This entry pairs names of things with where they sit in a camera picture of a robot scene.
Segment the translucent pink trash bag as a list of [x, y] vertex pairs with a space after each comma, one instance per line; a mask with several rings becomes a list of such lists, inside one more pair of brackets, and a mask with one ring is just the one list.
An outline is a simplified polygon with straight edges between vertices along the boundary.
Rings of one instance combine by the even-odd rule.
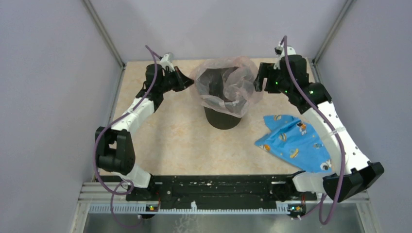
[[207, 59], [191, 71], [189, 90], [201, 106], [241, 118], [263, 98], [254, 86], [257, 75], [248, 57]]

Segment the black plastic trash bin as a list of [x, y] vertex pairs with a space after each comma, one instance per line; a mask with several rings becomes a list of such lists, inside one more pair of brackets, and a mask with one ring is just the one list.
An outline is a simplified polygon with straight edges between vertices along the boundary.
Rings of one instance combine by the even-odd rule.
[[213, 109], [204, 107], [206, 119], [211, 126], [219, 130], [229, 130], [236, 127], [241, 118], [229, 114], [217, 112]]

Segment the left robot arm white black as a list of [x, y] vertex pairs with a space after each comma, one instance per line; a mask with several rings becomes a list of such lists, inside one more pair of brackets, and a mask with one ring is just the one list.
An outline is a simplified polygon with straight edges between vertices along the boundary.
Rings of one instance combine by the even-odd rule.
[[132, 135], [159, 108], [164, 94], [180, 92], [194, 84], [178, 67], [150, 64], [146, 80], [131, 106], [107, 127], [96, 130], [94, 167], [111, 172], [124, 180], [143, 200], [154, 198], [156, 188], [150, 184], [151, 174], [136, 164]]

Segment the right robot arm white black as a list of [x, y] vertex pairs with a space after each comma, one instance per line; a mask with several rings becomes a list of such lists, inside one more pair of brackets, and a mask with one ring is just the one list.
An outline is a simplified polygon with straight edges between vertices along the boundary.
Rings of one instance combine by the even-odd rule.
[[285, 194], [298, 200], [304, 192], [328, 195], [342, 202], [365, 191], [384, 173], [380, 162], [371, 162], [344, 129], [331, 96], [321, 83], [310, 83], [306, 60], [300, 55], [281, 58], [276, 63], [260, 63], [256, 91], [283, 93], [289, 102], [314, 126], [327, 152], [332, 156], [326, 175], [307, 171], [294, 175]]

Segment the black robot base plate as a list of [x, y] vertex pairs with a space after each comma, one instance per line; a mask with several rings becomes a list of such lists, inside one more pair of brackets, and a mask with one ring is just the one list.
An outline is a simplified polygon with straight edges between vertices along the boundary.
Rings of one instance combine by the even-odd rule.
[[127, 201], [158, 201], [163, 210], [275, 209], [285, 201], [317, 200], [314, 193], [298, 192], [292, 175], [155, 175], [147, 188], [134, 188]]

